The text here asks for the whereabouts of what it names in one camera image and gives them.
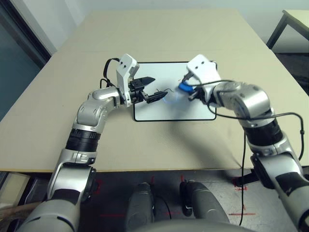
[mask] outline gray floor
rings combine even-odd
[[[309,95],[309,54],[276,53],[276,56]]]
[[[221,203],[230,222],[239,224],[241,191],[232,184],[235,176],[240,176],[240,170],[99,173],[99,193],[82,206],[79,231],[123,231],[128,199],[134,186],[142,182],[152,183],[156,194],[165,198],[172,219],[192,219],[193,216],[187,218],[182,214],[178,191],[182,179],[202,182]],[[264,188],[259,182],[248,184],[244,189],[243,227],[257,232],[297,231],[274,190]],[[156,208],[156,221],[169,220],[162,200],[157,199]]]

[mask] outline wall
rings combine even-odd
[[[236,8],[266,43],[282,16],[283,9],[307,9],[308,0],[11,0],[52,53],[92,10]],[[287,27],[273,48],[275,52],[309,52],[309,42]]]

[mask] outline red floor marking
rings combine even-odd
[[[151,177],[151,179],[150,179],[150,184],[153,185],[153,184],[155,183],[155,180],[154,180],[154,179],[155,179],[155,176],[153,175],[153,176]]]
[[[241,191],[241,187],[235,187],[235,190],[236,190],[236,191]],[[244,187],[243,187],[243,190],[244,190],[244,191],[247,191],[247,190],[248,190],[247,186],[244,186]]]
[[[100,217],[103,217],[103,218],[123,218],[125,217],[126,215],[125,214],[100,214]]]
[[[230,216],[241,216],[241,213],[240,214],[229,214]],[[255,213],[244,213],[243,214],[244,216],[245,215],[255,215]]]
[[[100,194],[100,189],[101,189],[101,185],[103,184],[102,180],[96,180],[97,184],[98,184],[98,188],[96,191],[93,192],[94,195],[99,195]]]

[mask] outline white table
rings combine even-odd
[[[188,61],[204,54],[218,62],[222,78],[262,87],[276,113],[300,113],[309,131],[307,95],[237,11],[94,12],[0,123],[0,170],[52,171],[78,107],[99,87],[105,61],[123,53],[137,61]],[[116,65],[109,67],[113,80]],[[94,164],[98,171],[240,167],[243,131],[236,120],[135,122],[132,110],[110,113]],[[278,122],[299,154],[297,118],[281,117]],[[253,167],[249,156],[247,148],[246,168]],[[309,165],[307,147],[301,164]]]

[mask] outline white board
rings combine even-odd
[[[188,100],[188,93],[178,89],[183,76],[187,74],[187,62],[155,62],[139,63],[140,68],[134,78],[150,76],[155,81],[147,85],[145,93],[152,95],[158,90],[168,90],[168,94],[161,100],[147,104],[145,101],[134,105],[134,119],[136,121],[187,121],[214,120],[211,113],[200,100]],[[189,84],[199,84],[191,78]]]

